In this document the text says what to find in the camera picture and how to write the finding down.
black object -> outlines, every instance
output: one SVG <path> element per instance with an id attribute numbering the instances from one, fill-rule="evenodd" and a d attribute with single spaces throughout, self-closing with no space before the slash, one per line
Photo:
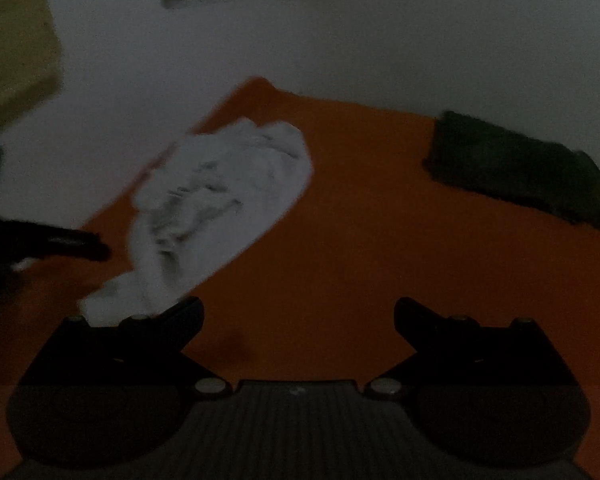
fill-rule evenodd
<path id="1" fill-rule="evenodd" d="M 231 394 L 179 351 L 202 316 L 190 298 L 116 328 L 65 320 L 10 399 L 26 459 L 10 479 L 589 478 L 571 462 L 589 405 L 533 320 L 482 328 L 402 298 L 395 326 L 417 353 L 378 378 L 397 389 L 362 396 L 352 381 Z M 221 388 L 200 390 L 209 379 Z"/>
<path id="2" fill-rule="evenodd" d="M 13 275 L 11 266 L 25 258 L 60 255 L 103 262 L 110 252 L 94 233 L 0 219 L 0 292 Z"/>
<path id="3" fill-rule="evenodd" d="M 573 459 L 589 403 L 535 321 L 485 328 L 402 298 L 395 328 L 417 353 L 381 377 L 402 385 L 394 398 L 432 442 L 499 467 Z M 369 384 L 366 391 L 382 398 Z"/>
<path id="4" fill-rule="evenodd" d="M 91 328 L 81 316 L 65 319 L 8 403 L 20 452 L 84 468 L 130 460 L 161 444 L 192 403 L 206 398 L 196 382 L 217 377 L 180 352 L 203 319 L 198 298 L 115 328 Z M 225 383 L 221 393 L 230 392 Z"/>

white towel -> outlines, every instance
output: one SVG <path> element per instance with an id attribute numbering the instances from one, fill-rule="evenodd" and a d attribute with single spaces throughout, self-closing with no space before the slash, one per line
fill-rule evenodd
<path id="1" fill-rule="evenodd" d="M 91 326 L 160 314 L 260 238 L 312 174 L 302 132 L 249 120 L 187 136 L 134 196 L 134 271 L 80 302 Z"/>

metal screw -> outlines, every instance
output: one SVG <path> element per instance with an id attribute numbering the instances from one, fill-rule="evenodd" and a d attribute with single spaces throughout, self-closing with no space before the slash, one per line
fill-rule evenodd
<path id="1" fill-rule="evenodd" d="M 369 384 L 371 389 L 375 391 L 376 394 L 381 395 L 395 395 L 402 389 L 402 384 L 400 381 L 396 381 L 391 377 L 380 377 L 378 379 L 374 379 Z"/>
<path id="2" fill-rule="evenodd" d="M 226 383 L 218 377 L 206 377 L 196 383 L 196 390 L 201 394 L 221 394 L 226 388 Z"/>

orange mat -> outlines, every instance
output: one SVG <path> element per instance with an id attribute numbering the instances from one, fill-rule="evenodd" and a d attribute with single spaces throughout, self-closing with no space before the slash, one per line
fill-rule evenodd
<path id="1" fill-rule="evenodd" d="M 206 322 L 186 353 L 231 381 L 365 383 L 412 352 L 392 327 L 400 296 L 485 325 L 531 316 L 589 396 L 578 462 L 600 479 L 600 232 L 431 181 L 421 165 L 431 118 L 254 79 L 198 131 L 241 116 L 300 128 L 315 174 L 282 221 L 195 290 Z M 0 313 L 0 474 L 20 459 L 4 419 L 12 385 L 78 298 L 130 269 L 129 197 L 86 225 L 113 248 L 110 262 L 40 262 Z"/>

white wall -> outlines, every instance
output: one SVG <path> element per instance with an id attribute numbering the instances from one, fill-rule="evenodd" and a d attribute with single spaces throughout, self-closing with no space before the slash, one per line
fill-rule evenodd
<path id="1" fill-rule="evenodd" d="M 319 96 L 474 114 L 600 166 L 600 0 L 314 0 Z"/>
<path id="2" fill-rule="evenodd" d="M 317 62 L 304 0 L 49 4 L 64 89 L 0 136 L 11 218 L 80 225 L 248 76 L 299 90 Z"/>

